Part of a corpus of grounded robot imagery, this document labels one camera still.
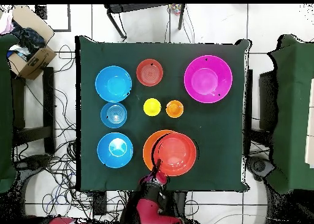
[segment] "light blue bowl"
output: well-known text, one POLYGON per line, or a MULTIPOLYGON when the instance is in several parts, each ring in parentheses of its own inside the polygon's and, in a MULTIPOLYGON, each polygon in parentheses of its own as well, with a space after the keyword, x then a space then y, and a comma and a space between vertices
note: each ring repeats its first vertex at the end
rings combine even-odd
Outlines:
POLYGON ((110 168, 120 168, 130 162, 133 156, 133 145, 124 134, 109 133, 99 141, 97 154, 104 165, 110 168))
POLYGON ((125 123, 126 117, 126 109, 119 102, 108 102, 101 109, 101 121, 109 128, 121 127, 125 123))
POLYGON ((109 66, 97 75, 95 87, 98 95, 105 101, 119 102, 130 94, 132 80, 126 70, 109 66))

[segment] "pink bowl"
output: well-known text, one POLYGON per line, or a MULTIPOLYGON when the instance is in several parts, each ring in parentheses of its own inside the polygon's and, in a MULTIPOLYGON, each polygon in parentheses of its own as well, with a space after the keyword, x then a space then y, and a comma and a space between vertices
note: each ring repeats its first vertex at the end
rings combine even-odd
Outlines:
POLYGON ((200 56, 187 67, 184 85, 193 99, 201 103, 214 103, 229 92, 232 72, 221 58, 213 55, 200 56))

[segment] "bowl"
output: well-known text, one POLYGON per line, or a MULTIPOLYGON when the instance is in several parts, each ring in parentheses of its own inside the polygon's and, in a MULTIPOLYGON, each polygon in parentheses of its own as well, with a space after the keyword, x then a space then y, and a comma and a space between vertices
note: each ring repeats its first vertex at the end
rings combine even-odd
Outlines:
POLYGON ((97 154, 104 165, 110 168, 120 168, 130 162, 133 145, 124 134, 109 133, 99 141, 97 154))
POLYGON ((125 123, 126 118, 126 108, 119 102, 108 102, 101 109, 101 121, 109 128, 121 127, 125 123))
POLYGON ((214 103, 223 99, 232 85, 232 72, 228 64, 213 55, 193 60, 184 75, 188 94, 202 103, 214 103))
POLYGON ((164 130, 159 130, 155 133, 153 133, 147 140, 146 142, 144 143, 144 147, 143 147, 143 159, 144 159, 144 163, 146 164, 147 168, 149 170, 152 170, 153 169, 153 162, 151 160, 151 151, 152 151, 152 148, 154 146, 154 144, 156 143, 156 141, 165 136, 166 134, 169 134, 171 132, 174 132, 172 130, 167 130, 167 129, 164 129, 164 130))
POLYGON ((171 118, 179 118, 183 113, 183 104, 180 101, 170 101, 166 106, 166 113, 171 118))
POLYGON ((95 87, 98 95, 105 101, 119 102, 130 94, 132 80, 123 68, 109 66, 97 75, 95 87))
POLYGON ((157 99, 150 98, 144 102, 143 110, 146 115, 153 117, 160 113, 161 104, 157 99))
POLYGON ((151 153, 154 161, 161 159, 160 171, 168 176, 180 176, 188 172, 196 160, 194 142, 177 132, 165 134, 154 144, 151 153))
POLYGON ((163 78, 163 68, 154 59, 143 60, 136 69, 136 76, 139 82, 145 86, 155 86, 163 78))

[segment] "yellow bowl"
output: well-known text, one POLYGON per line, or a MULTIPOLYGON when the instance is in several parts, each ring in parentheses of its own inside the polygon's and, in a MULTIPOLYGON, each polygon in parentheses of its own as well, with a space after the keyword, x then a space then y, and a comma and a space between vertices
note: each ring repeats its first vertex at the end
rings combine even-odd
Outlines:
POLYGON ((161 105, 157 99, 148 99, 144 103, 144 112, 146 115, 153 117, 160 113, 161 105))
POLYGON ((166 106, 166 112, 171 118, 179 118, 183 113, 183 104, 180 101, 170 101, 166 106))

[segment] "small orange bowl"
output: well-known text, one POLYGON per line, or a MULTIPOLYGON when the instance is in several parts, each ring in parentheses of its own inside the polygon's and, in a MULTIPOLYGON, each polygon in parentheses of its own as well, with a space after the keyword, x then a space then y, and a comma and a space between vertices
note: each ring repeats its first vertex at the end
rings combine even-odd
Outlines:
POLYGON ((183 104, 180 101, 170 101, 166 106, 166 112, 171 118, 179 118, 183 113, 183 104))

